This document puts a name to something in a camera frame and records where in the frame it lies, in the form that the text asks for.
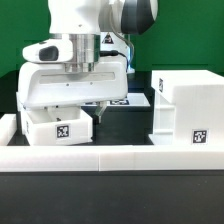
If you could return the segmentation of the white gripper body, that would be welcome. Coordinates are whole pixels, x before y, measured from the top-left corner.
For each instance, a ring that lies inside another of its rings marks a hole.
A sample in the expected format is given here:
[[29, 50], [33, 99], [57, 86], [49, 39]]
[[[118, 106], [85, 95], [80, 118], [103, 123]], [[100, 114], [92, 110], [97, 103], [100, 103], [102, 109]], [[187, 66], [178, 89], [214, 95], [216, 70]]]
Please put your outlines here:
[[126, 68], [122, 62], [101, 60], [93, 72], [67, 73], [64, 64], [27, 62], [19, 72], [18, 92], [23, 107], [32, 109], [123, 99]]

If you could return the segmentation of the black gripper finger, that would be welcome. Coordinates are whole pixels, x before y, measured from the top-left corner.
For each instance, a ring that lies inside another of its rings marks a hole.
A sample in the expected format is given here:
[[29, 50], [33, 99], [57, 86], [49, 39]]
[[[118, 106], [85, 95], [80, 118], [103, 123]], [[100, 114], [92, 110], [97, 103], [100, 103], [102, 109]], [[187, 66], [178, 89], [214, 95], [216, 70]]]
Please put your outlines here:
[[103, 116], [103, 113], [106, 110], [106, 107], [107, 107], [107, 102], [106, 101], [97, 103], [97, 107], [96, 107], [96, 110], [94, 112], [94, 121], [95, 121], [96, 124], [101, 123], [102, 116]]
[[55, 113], [55, 107], [46, 107], [45, 108], [52, 122], [60, 122], [61, 119]]

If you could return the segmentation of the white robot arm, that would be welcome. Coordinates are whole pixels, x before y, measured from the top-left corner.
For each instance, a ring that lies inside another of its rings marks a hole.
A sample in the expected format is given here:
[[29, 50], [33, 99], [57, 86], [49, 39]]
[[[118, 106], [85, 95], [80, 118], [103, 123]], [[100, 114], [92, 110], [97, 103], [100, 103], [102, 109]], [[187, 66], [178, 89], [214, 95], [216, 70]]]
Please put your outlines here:
[[102, 52], [100, 35], [119, 39], [142, 34], [155, 22], [158, 0], [48, 0], [51, 38], [23, 49], [17, 102], [22, 114], [96, 104], [99, 118], [106, 102], [127, 96], [129, 60]]

